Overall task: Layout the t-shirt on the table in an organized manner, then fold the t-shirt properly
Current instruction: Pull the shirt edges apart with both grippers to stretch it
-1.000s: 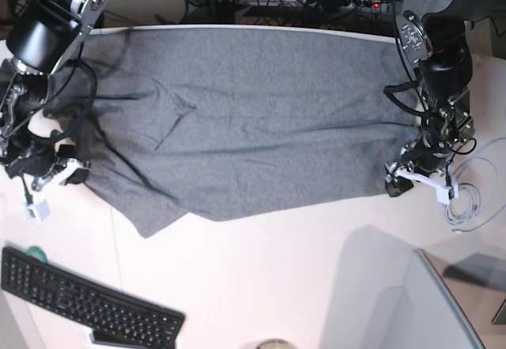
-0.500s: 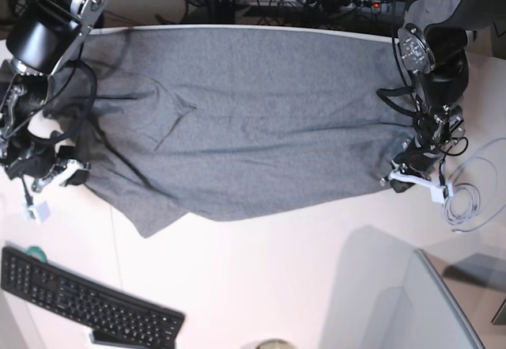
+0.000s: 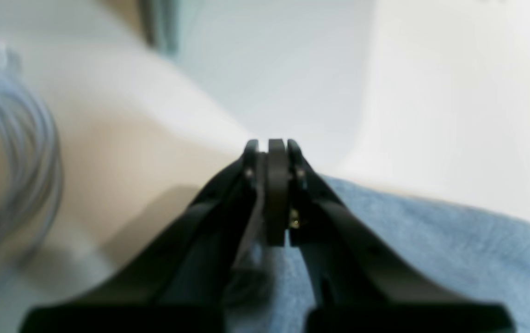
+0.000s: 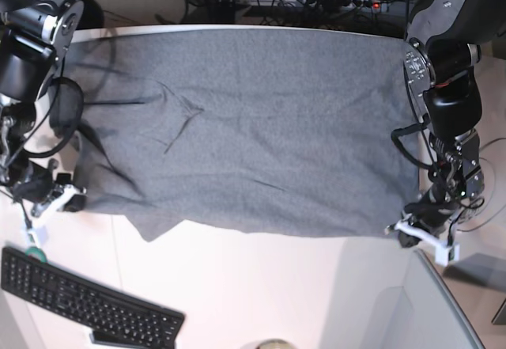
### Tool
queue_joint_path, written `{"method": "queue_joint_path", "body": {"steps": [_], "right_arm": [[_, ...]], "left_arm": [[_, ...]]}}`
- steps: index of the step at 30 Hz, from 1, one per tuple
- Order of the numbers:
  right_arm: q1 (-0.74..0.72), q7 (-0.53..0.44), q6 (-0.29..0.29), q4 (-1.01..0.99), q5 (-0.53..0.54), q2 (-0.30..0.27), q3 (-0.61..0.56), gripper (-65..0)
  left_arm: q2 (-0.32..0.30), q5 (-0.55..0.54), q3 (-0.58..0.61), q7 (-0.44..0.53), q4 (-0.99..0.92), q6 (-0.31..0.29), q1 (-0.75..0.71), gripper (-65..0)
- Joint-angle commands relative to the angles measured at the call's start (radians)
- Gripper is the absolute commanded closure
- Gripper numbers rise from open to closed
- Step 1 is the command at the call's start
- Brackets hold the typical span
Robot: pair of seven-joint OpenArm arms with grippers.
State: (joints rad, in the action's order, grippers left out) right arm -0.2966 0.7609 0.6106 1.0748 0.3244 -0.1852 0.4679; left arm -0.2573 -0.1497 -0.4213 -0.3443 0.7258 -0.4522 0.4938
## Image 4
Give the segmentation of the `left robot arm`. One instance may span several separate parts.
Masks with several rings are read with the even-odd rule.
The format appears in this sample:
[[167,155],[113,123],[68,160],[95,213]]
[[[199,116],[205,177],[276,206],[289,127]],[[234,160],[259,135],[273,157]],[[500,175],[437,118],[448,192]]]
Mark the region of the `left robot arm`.
[[401,149],[402,136],[422,134],[430,162],[418,167],[431,185],[393,226],[403,248],[443,232],[451,247],[458,221],[482,205],[474,68],[481,46],[504,28],[505,0],[417,0],[408,15],[403,76],[415,123],[392,131],[391,140]]

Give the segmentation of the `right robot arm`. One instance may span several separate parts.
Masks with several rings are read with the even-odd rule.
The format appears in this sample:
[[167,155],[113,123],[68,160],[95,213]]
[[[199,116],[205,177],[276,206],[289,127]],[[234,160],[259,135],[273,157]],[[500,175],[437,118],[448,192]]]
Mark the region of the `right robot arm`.
[[84,11],[82,0],[1,0],[1,185],[16,203],[32,204],[31,215],[57,211],[84,193],[70,176],[53,171],[53,158],[80,121],[84,99],[62,141],[33,153],[25,146],[40,128],[36,102],[49,89],[59,95],[66,53]]

